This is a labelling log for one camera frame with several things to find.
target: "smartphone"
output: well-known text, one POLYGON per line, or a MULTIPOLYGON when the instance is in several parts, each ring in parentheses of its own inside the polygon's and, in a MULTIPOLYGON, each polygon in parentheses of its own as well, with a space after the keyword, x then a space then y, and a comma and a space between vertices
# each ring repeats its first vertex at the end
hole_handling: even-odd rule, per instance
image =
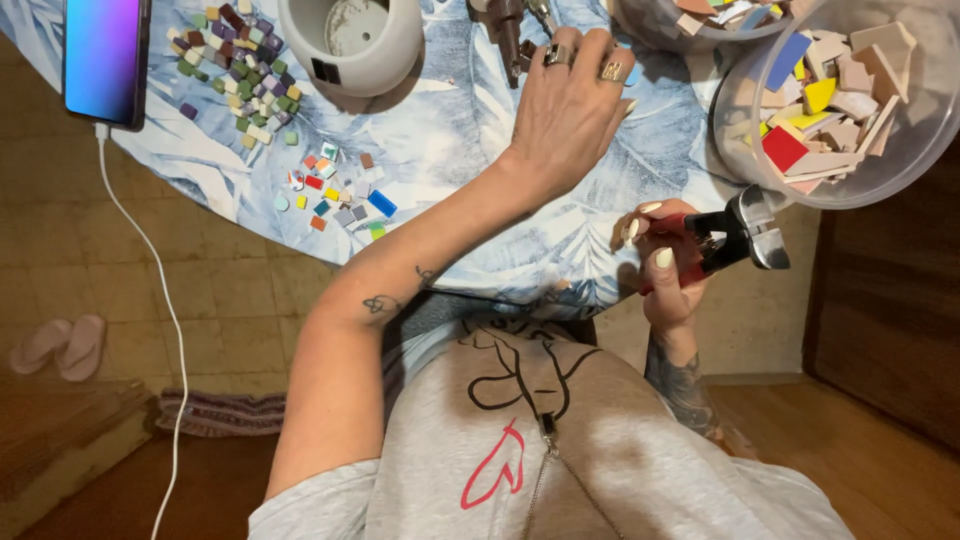
POLYGON ((112 127, 143 127, 151 0, 66 0, 63 104, 112 127))

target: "white ceramic pot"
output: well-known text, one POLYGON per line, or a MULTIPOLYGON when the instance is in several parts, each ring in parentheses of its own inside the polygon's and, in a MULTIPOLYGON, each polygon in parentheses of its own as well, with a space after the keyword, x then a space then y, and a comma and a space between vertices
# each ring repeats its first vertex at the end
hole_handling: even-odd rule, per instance
POLYGON ((418 0, 279 0, 280 27, 315 84, 382 94, 410 73, 423 42, 418 0))

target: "phone screen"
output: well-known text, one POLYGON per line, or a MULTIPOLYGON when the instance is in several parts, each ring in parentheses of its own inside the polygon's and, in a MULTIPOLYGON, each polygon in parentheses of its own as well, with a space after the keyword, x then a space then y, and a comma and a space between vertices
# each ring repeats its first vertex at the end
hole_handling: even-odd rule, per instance
POLYGON ((68 110, 129 126, 136 115, 139 0, 67 0, 68 110))

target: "clear plastic container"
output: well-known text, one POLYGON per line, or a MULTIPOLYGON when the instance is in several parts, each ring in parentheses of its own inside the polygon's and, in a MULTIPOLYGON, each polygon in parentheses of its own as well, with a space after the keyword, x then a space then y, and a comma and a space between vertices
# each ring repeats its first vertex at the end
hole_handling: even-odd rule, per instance
POLYGON ((736 177, 774 189, 819 209, 853 209, 885 199, 917 180, 947 150, 960 128, 960 2, 956 0, 820 0, 776 40, 747 55, 720 87, 713 130, 724 162, 736 177), (760 100, 773 60, 795 31, 850 34, 894 21, 917 40, 910 63, 909 104, 894 111, 882 157, 867 157, 835 184, 803 195, 783 181, 760 141, 760 100))
POLYGON ((611 0, 613 18, 632 36, 639 37, 651 47, 675 53, 707 51, 724 43, 737 43, 779 34, 793 18, 789 15, 779 21, 744 32, 731 32, 708 26, 694 37, 677 30, 682 11, 673 0, 611 0))

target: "red drawing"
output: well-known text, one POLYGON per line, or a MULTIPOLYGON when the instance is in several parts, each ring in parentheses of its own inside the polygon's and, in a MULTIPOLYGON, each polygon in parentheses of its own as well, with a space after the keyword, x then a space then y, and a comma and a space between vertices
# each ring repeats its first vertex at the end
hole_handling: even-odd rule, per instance
POLYGON ((516 493, 521 487, 523 487, 523 436, 514 430, 514 422, 516 422, 516 418, 511 420, 510 424, 503 429, 503 436, 500 437, 500 440, 496 443, 496 446, 494 446, 490 454, 480 462, 480 465, 477 466, 476 470, 473 471, 473 474, 470 475, 470 479, 467 480, 467 486, 464 487, 464 493, 460 496, 460 507, 464 510, 473 508, 474 506, 477 506, 483 501, 489 499, 493 495, 493 492, 496 491, 496 487, 500 485, 501 479, 506 479, 507 483, 510 484, 511 494, 516 493), (516 439, 516 442, 520 445, 520 459, 516 466, 516 476, 514 477, 514 473, 510 470, 510 462, 504 461, 503 467, 500 468, 500 474, 496 477, 496 481, 493 483, 493 486, 487 491, 487 493, 484 493, 474 501, 468 501, 467 497, 470 489, 473 488, 473 483, 477 480, 477 477, 480 476, 480 473, 484 470, 484 468, 487 467, 487 464, 493 461, 496 453, 500 450, 500 447, 503 446, 503 441, 507 440, 508 435, 516 439))

